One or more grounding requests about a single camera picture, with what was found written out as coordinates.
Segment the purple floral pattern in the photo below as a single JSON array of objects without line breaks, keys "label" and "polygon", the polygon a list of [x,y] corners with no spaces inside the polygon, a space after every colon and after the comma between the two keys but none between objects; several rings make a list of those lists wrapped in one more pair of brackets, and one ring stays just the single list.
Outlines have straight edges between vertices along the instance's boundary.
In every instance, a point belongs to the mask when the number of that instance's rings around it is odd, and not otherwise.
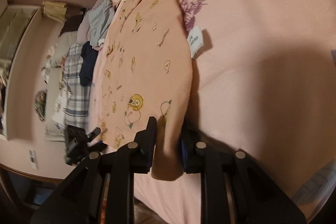
[{"label": "purple floral pattern", "polygon": [[182,10],[182,15],[184,19],[184,26],[187,33],[191,31],[195,24],[195,15],[199,13],[205,0],[182,0],[180,3],[180,7]]}]

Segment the wooden trim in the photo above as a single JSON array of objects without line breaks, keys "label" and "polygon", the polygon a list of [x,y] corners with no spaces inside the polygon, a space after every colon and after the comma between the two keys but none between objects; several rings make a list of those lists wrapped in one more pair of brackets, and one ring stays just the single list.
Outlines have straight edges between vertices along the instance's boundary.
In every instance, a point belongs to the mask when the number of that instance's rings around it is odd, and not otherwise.
[{"label": "wooden trim", "polygon": [[6,165],[3,165],[3,164],[0,164],[0,168],[2,168],[4,170],[7,170],[7,171],[10,171],[12,173],[21,175],[23,177],[33,179],[33,180],[38,180],[38,181],[43,181],[43,182],[52,182],[52,183],[58,183],[58,184],[60,184],[63,181],[63,179],[47,178],[47,177],[41,177],[41,176],[37,176],[37,175],[28,174],[28,173],[25,173],[25,172],[15,170],[15,169],[13,169],[11,167],[8,167]]}]

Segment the cartoon print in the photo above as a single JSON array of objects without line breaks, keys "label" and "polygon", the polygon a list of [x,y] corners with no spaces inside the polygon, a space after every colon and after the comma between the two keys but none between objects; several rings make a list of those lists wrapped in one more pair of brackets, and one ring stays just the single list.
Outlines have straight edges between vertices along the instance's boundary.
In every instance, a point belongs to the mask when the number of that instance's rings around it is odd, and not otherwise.
[{"label": "cartoon print", "polygon": [[106,123],[105,122],[101,122],[100,124],[100,138],[102,141],[106,140],[106,132],[107,132],[107,127],[106,127]]},{"label": "cartoon print", "polygon": [[169,67],[170,67],[170,61],[169,61],[169,60],[166,61],[166,62],[163,64],[163,67],[164,67],[166,73],[168,73],[168,72],[169,72]]},{"label": "cartoon print", "polygon": [[142,25],[143,25],[143,21],[140,18],[140,13],[137,12],[136,17],[135,17],[135,27],[132,30],[132,33],[138,32]]},{"label": "cartoon print", "polygon": [[106,57],[108,57],[112,52],[113,50],[115,49],[115,42],[113,42],[112,46],[108,46],[107,47],[107,53],[106,53]]},{"label": "cartoon print", "polygon": [[158,2],[159,2],[159,0],[154,0],[154,2],[151,4],[151,6],[149,6],[149,9],[152,9],[155,5],[157,5]]},{"label": "cartoon print", "polygon": [[121,31],[123,30],[123,28],[124,28],[124,26],[125,26],[125,21],[126,21],[126,19],[127,19],[127,18],[125,17],[125,18],[124,18],[124,22],[122,23],[119,32],[121,32]]},{"label": "cartoon print", "polygon": [[117,104],[113,102],[112,113],[115,113],[116,110],[117,110]]},{"label": "cartoon print", "polygon": [[125,137],[123,131],[120,128],[116,127],[115,130],[116,133],[113,148],[118,149],[121,146],[121,142],[125,139]]},{"label": "cartoon print", "polygon": [[143,98],[139,94],[134,94],[128,100],[127,111],[125,111],[125,125],[129,128],[133,127],[133,124],[140,120],[140,109],[143,106]]},{"label": "cartoon print", "polygon": [[111,79],[111,72],[109,70],[105,70],[104,75],[107,76],[108,79]]},{"label": "cartoon print", "polygon": [[109,96],[108,96],[107,100],[109,100],[111,95],[112,95],[112,88],[109,86]]},{"label": "cartoon print", "polygon": [[167,122],[167,116],[170,110],[171,100],[169,102],[163,102],[161,104],[161,113],[162,113],[162,125],[165,127]]},{"label": "cartoon print", "polygon": [[134,69],[135,69],[135,57],[132,58],[132,63],[131,63],[132,72],[134,71]]},{"label": "cartoon print", "polygon": [[121,67],[122,63],[123,63],[123,56],[124,56],[124,46],[122,46],[119,50],[119,68]]},{"label": "cartoon print", "polygon": [[118,81],[115,83],[115,87],[117,88],[117,90],[121,89],[123,87],[123,85],[119,85]]},{"label": "cartoon print", "polygon": [[163,42],[165,41],[165,38],[166,38],[166,36],[167,36],[168,33],[169,33],[169,29],[168,29],[168,31],[166,31],[166,33],[163,35],[162,41],[161,41],[161,43],[158,45],[160,48],[161,48],[161,46],[163,45]]},{"label": "cartoon print", "polygon": [[126,12],[125,9],[121,10],[119,19],[122,19],[125,16],[125,12]]},{"label": "cartoon print", "polygon": [[204,3],[205,0],[193,0],[189,2],[189,0],[182,0],[180,3],[180,7],[182,10],[182,16],[184,19],[184,26],[187,33],[191,31],[195,24],[195,15],[199,13],[202,9],[203,5],[207,5]]}]

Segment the patterned cloth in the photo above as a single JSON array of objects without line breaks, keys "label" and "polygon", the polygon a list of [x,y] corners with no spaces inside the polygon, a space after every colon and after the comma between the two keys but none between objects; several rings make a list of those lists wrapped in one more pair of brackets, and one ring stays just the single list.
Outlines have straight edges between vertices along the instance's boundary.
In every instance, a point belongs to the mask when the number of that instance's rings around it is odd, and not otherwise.
[{"label": "patterned cloth", "polygon": [[65,110],[65,124],[87,129],[91,86],[81,86],[79,73],[82,68],[83,45],[74,44],[67,53],[64,66],[64,82],[69,88],[68,106]]},{"label": "patterned cloth", "polygon": [[41,122],[45,121],[46,97],[47,97],[47,90],[40,90],[35,96],[35,112],[39,116]]}]

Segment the white label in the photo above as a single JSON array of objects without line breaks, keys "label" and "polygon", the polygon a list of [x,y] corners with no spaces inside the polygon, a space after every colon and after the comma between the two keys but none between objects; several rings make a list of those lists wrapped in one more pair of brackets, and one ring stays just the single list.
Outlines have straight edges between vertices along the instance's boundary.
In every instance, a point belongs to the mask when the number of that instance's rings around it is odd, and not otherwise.
[{"label": "white label", "polygon": [[194,58],[196,52],[203,46],[202,30],[199,26],[195,26],[189,32],[188,43],[190,47],[191,58]]},{"label": "white label", "polygon": [[36,151],[35,150],[29,150],[29,160],[31,163],[31,166],[34,169],[39,169],[38,165],[37,165],[37,158],[36,158]]}]

